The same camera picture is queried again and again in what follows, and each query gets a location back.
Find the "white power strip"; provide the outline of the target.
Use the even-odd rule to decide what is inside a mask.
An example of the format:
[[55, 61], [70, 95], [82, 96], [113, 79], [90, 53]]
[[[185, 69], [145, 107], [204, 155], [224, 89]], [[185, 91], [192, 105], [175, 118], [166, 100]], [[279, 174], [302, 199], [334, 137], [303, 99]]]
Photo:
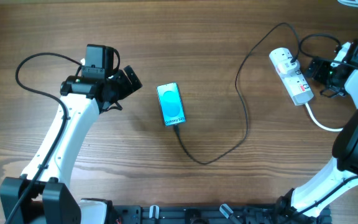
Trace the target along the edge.
[[[293, 56], [288, 49], [280, 47], [271, 51], [269, 58], [276, 73], [278, 74], [276, 70], [277, 63], [289, 58], [293, 59]], [[314, 97], [314, 94], [300, 68], [289, 76], [281, 77], [279, 74], [278, 76], [280, 77], [295, 106], [304, 105]]]

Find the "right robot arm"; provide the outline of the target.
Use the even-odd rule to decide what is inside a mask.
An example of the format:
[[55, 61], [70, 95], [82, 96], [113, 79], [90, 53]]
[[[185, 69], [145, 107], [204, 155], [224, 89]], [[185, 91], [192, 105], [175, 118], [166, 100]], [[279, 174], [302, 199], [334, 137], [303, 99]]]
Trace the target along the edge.
[[269, 58], [295, 105], [311, 111], [313, 97], [306, 78], [325, 85], [334, 96], [349, 95], [356, 112], [342, 128], [332, 147], [329, 162], [307, 183], [291, 189], [276, 204], [275, 223], [321, 223], [323, 210], [334, 200], [358, 186], [358, 39], [337, 43], [333, 60], [314, 56], [302, 74], [296, 57], [288, 49], [273, 50]]

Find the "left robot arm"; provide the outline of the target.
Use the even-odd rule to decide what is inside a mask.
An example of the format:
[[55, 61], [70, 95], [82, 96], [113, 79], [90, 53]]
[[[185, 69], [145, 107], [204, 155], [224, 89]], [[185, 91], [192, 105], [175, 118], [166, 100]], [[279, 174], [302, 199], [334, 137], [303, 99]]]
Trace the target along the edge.
[[119, 101], [142, 87], [131, 66], [120, 69], [119, 52], [89, 44], [76, 73], [60, 87], [57, 113], [39, 150], [19, 177], [6, 177], [0, 199], [6, 223], [121, 223], [112, 201], [77, 202], [69, 187], [73, 167], [100, 114], [122, 110]]

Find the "blue-screen Galaxy smartphone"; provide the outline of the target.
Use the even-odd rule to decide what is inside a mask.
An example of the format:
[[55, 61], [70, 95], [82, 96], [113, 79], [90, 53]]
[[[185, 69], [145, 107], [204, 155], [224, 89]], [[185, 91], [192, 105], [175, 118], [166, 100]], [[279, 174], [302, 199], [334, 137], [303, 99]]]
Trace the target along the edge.
[[172, 126], [186, 121], [180, 91], [176, 82], [158, 86], [157, 96], [165, 126]]

